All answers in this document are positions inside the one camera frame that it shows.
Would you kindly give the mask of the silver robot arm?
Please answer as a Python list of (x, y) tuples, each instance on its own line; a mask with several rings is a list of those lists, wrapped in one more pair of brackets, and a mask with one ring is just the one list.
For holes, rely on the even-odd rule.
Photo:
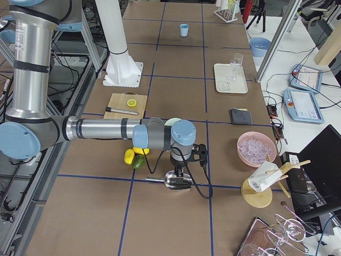
[(174, 170), (166, 173), (169, 189), (189, 189), (194, 179), (195, 126), (179, 119), (165, 124), (151, 119), (83, 119), (51, 115), (46, 110), (52, 34), (55, 30), (80, 31), (81, 1), (11, 1), (16, 21), (13, 104), (1, 125), (1, 152), (26, 159), (46, 148), (75, 139), (124, 139), (143, 149), (170, 152)]

